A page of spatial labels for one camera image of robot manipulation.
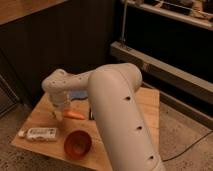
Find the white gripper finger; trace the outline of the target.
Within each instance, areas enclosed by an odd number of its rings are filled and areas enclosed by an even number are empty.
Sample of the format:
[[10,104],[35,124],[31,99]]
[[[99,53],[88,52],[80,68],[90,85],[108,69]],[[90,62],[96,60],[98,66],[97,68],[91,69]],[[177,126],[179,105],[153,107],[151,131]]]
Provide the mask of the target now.
[[62,121],[63,120],[63,113],[62,113],[62,110],[59,109],[59,108],[56,108],[54,110],[54,114],[55,114],[55,117],[58,121]]

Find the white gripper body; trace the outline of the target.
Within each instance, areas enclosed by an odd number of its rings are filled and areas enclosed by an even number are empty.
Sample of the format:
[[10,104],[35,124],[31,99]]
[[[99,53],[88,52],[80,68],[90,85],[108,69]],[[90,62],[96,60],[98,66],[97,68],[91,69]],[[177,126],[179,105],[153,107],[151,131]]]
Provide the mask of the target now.
[[50,94],[49,99],[53,106],[57,108],[64,108],[70,104],[68,94],[65,92]]

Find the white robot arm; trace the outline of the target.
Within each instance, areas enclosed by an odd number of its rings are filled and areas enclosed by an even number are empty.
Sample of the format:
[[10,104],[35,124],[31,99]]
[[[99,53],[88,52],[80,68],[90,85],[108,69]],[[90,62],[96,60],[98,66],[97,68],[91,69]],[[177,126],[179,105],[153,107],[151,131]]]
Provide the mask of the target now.
[[113,171],[166,171],[135,99],[142,84],[131,63],[108,64],[77,75],[55,70],[42,82],[53,106],[64,110],[69,93],[85,90]]

